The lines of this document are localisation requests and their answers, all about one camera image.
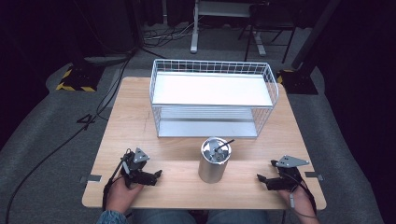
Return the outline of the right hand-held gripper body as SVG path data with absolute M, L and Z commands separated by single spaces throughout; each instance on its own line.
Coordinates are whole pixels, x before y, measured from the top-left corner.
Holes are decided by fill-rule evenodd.
M 283 189 L 293 190 L 303 180 L 298 166 L 308 165 L 309 161 L 285 155 L 279 161 L 271 160 L 271 164 L 278 170 L 280 180 L 276 182 L 280 182 Z

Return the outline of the yellow-black striped stand base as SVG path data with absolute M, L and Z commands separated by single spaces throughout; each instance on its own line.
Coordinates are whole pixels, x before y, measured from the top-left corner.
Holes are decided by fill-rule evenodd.
M 287 94 L 318 95 L 311 77 L 301 75 L 299 71 L 279 70 L 276 72 L 276 80 L 283 85 Z
M 60 83 L 57 85 L 57 91 L 97 91 L 97 86 L 104 73 L 105 68 L 97 65 L 74 66 L 68 67 Z

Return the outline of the thin black stick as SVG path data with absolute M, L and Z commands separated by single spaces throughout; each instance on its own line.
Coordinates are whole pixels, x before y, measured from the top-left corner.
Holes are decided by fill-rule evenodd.
M 216 147 L 216 148 L 214 149 L 214 151 L 215 151 L 215 152 L 219 152 L 220 150 L 223 150 L 223 149 L 222 149 L 223 147 L 230 145 L 233 141 L 234 141 L 234 139 L 232 139 L 232 140 L 230 140 L 230 141 L 228 141 L 228 142 L 225 142 L 225 143 L 223 143 L 222 145 L 219 145 L 218 147 Z

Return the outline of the black chair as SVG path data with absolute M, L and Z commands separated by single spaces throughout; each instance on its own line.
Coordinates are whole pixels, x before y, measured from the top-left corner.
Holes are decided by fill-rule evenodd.
M 248 13 L 247 25 L 239 36 L 241 38 L 244 32 L 248 32 L 244 61 L 248 59 L 249 49 L 252 45 L 251 40 L 254 34 L 277 32 L 277 35 L 272 40 L 274 42 L 284 31 L 288 31 L 290 32 L 290 37 L 285 44 L 286 49 L 282 58 L 282 62 L 285 62 L 296 30 L 296 24 L 290 12 L 280 3 L 269 2 L 250 5 Z

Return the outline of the white metal stand frame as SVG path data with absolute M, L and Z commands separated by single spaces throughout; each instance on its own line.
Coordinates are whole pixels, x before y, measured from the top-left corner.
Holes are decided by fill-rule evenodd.
M 232 18 L 248 18 L 249 3 L 214 2 L 194 0 L 193 29 L 191 35 L 190 52 L 198 51 L 199 29 L 198 23 L 201 16 L 220 16 Z

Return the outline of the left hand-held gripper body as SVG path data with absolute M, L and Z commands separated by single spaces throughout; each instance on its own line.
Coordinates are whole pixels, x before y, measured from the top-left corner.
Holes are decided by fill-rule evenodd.
M 121 170 L 120 173 L 125 180 L 125 184 L 128 188 L 132 184 L 136 183 L 139 178 L 145 178 L 143 175 L 143 167 L 146 165 L 149 156 L 144 153 L 140 148 L 136 151 L 128 149 L 121 159 Z

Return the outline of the grey tape piece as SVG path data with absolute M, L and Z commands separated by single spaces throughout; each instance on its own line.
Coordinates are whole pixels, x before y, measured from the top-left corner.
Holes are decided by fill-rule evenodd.
M 100 182 L 101 179 L 102 179 L 101 175 L 86 175 L 86 176 L 82 176 L 79 179 L 79 183 Z
M 318 174 L 316 172 L 304 172 L 305 177 L 309 177 L 309 178 L 316 178 L 318 181 L 323 181 L 324 178 L 321 174 Z

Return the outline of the person's left hand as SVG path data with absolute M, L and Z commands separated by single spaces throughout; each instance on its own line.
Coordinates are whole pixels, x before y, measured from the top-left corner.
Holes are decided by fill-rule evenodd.
M 143 188 L 143 185 L 137 184 L 130 189 L 126 186 L 124 178 L 120 177 L 112 184 L 107 194 L 106 210 L 124 214 Z

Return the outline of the silver metal cylinder can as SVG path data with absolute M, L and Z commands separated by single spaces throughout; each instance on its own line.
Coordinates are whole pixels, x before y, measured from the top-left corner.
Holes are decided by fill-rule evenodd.
M 222 179 L 232 155 L 231 144 L 219 152 L 215 152 L 214 149 L 225 142 L 228 141 L 219 137 L 209 137 L 202 143 L 198 175 L 206 183 L 214 184 Z

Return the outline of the dark slanted stand pole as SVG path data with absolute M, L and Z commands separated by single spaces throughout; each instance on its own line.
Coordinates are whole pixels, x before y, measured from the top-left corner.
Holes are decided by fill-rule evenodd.
M 299 69 L 304 62 L 307 60 L 309 52 L 313 49 L 315 42 L 318 40 L 320 33 L 324 30 L 332 14 L 337 9 L 341 0 L 326 0 L 325 7 L 321 10 L 318 19 L 313 26 L 310 35 L 305 40 L 304 44 L 300 48 L 296 57 L 291 63 L 291 67 Z

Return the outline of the person's right hand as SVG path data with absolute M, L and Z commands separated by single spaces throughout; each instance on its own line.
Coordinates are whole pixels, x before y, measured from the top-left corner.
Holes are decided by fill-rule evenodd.
M 285 203 L 299 216 L 315 217 L 313 205 L 305 192 L 304 187 L 296 187 L 294 190 L 279 190 L 277 192 Z

